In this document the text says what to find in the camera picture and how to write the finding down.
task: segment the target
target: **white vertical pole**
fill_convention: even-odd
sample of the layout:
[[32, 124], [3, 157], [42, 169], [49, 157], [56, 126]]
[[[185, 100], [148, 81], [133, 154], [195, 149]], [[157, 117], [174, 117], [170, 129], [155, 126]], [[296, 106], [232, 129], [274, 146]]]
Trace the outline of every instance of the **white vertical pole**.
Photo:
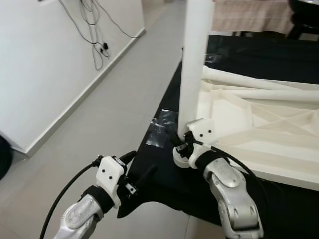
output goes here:
[[187, 0], [183, 66], [179, 98], [178, 136], [196, 120], [200, 80], [212, 24], [212, 0]]

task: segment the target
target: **baseboard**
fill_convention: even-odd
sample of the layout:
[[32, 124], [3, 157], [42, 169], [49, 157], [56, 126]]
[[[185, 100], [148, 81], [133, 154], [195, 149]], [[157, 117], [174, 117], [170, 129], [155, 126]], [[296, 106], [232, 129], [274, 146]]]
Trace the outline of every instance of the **baseboard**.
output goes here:
[[[136, 35], [141, 36], [145, 32], [142, 28]], [[18, 153], [30, 158], [44, 145], [44, 143], [54, 134], [54, 132], [69, 118], [69, 116], [79, 107], [79, 105], [90, 95], [90, 93], [98, 86], [98, 84], [106, 77], [112, 68], [122, 59], [127, 51], [135, 44], [138, 38], [133, 38], [124, 47], [124, 49], [111, 61], [111, 63], [87, 86], [84, 91], [67, 107], [67, 109], [60, 114], [60, 116], [40, 135], [32, 145], [25, 151], [19, 148], [13, 148]]]

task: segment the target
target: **black table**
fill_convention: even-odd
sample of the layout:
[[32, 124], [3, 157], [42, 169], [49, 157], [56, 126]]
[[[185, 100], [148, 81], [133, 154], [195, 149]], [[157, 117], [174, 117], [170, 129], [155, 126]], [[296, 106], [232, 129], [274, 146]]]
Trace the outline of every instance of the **black table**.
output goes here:
[[[319, 82], [319, 44], [309, 41], [210, 36], [207, 53], [215, 56], [211, 68], [246, 76], [306, 82]], [[178, 112], [181, 63], [158, 107]], [[143, 202], [156, 201], [176, 210], [220, 225], [217, 203], [198, 170], [178, 168], [173, 161], [173, 145], [163, 148], [146, 145], [150, 132], [138, 150], [129, 170], [138, 178], [152, 164], [158, 170], [149, 186], [119, 210], [123, 217]], [[247, 190], [257, 204], [262, 219], [269, 213], [271, 238], [319, 238], [319, 193], [279, 183], [263, 182], [270, 201], [266, 210], [261, 189], [249, 176]]]

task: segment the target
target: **robotic arm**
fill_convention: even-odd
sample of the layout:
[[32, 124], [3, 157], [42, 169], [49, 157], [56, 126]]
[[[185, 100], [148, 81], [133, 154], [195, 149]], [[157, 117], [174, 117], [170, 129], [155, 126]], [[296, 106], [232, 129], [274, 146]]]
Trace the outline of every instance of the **robotic arm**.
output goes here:
[[132, 183], [126, 172], [127, 164], [135, 156], [135, 151], [120, 158], [99, 156], [96, 185], [86, 189], [81, 199], [64, 212], [54, 239], [88, 239], [105, 213], [112, 207], [118, 208], [144, 187], [156, 168], [149, 168], [138, 181]]
[[[218, 202], [221, 223], [228, 239], [261, 239], [262, 223], [255, 202], [246, 190], [243, 174], [232, 167], [225, 155], [213, 151], [216, 141], [210, 119], [199, 119], [188, 124], [189, 132], [182, 142], [173, 140], [174, 161], [182, 168], [198, 169]], [[83, 193], [81, 199], [63, 214], [54, 239], [88, 239], [96, 224], [112, 207], [118, 208], [150, 180], [156, 168], [151, 167], [135, 183], [127, 176], [127, 164], [135, 157], [130, 152], [120, 158], [99, 158], [97, 183]]]
[[209, 183], [228, 239], [260, 239], [264, 231], [256, 204], [246, 190], [246, 180], [225, 155], [212, 150], [216, 142], [212, 125], [210, 119], [189, 123], [185, 142], [178, 136], [172, 140], [176, 146], [174, 161], [181, 168], [198, 169]]

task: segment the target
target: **hanging cables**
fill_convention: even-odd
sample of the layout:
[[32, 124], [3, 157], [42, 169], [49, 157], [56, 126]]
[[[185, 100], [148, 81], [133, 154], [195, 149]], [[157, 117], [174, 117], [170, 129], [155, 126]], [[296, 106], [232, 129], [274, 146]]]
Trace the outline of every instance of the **hanging cables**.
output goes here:
[[104, 42], [102, 31], [100, 27], [98, 26], [98, 23], [101, 17], [99, 8], [96, 6], [93, 0], [90, 0], [90, 3], [87, 3], [86, 0], [79, 0], [80, 13], [81, 13], [82, 19], [86, 22], [89, 29], [89, 33], [90, 33], [91, 40], [88, 40], [81, 32], [79, 25], [71, 16], [69, 10], [67, 9], [63, 1], [59, 0], [59, 2], [64, 8], [67, 15], [69, 16], [69, 18], [72, 20], [80, 36], [86, 42], [92, 45], [92, 56], [94, 61], [94, 67], [97, 71], [101, 70], [104, 65], [104, 57], [109, 58], [110, 54], [108, 53], [108, 49], [109, 49], [108, 44]]
[[105, 14], [108, 16], [109, 20], [120, 30], [121, 33], [123, 33], [124, 35], [126, 35], [127, 37], [129, 38], [132, 38], [132, 39], [137, 39], [137, 38], [141, 38], [144, 34], [145, 34], [145, 31], [139, 35], [139, 36], [130, 36], [128, 35], [126, 32], [124, 32], [121, 27], [111, 18], [111, 15], [109, 14], [108, 11], [106, 11], [106, 9], [104, 7], [102, 7], [102, 5], [99, 3], [98, 0], [94, 0], [96, 2], [96, 4], [102, 9], [103, 12], [105, 12]]

